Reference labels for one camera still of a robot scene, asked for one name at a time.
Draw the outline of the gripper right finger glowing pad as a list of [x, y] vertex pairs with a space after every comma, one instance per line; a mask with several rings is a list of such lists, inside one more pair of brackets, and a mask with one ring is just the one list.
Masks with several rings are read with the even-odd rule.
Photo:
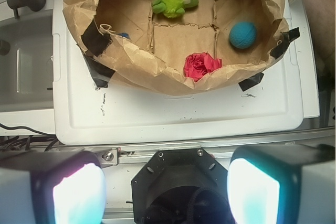
[[240, 146], [227, 195], [237, 223], [335, 223], [335, 147]]

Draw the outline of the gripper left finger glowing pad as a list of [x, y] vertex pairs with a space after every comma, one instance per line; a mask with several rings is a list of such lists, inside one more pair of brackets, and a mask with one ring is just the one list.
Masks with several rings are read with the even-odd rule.
[[93, 152], [1, 153], [1, 223], [102, 223], [106, 200]]

